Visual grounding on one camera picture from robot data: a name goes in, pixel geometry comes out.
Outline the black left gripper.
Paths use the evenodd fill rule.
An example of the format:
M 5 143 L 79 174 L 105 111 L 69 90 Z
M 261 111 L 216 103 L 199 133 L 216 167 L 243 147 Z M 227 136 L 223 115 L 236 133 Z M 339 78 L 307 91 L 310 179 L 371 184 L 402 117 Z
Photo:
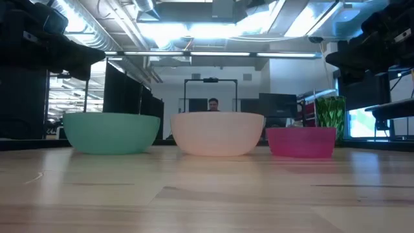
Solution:
M 64 36 L 26 31 L 1 33 L 1 66 L 68 71 L 71 77 L 87 81 L 91 66 L 106 57 L 104 51 L 77 44 Z

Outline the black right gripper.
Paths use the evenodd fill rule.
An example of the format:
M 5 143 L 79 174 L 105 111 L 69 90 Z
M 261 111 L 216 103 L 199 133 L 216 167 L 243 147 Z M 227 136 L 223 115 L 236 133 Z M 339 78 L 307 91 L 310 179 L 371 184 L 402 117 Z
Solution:
M 412 19 L 368 19 L 362 23 L 362 30 L 366 38 L 361 44 L 339 46 L 325 59 L 341 69 L 340 78 L 344 85 L 361 82 L 365 71 L 379 73 L 392 66 L 413 67 Z

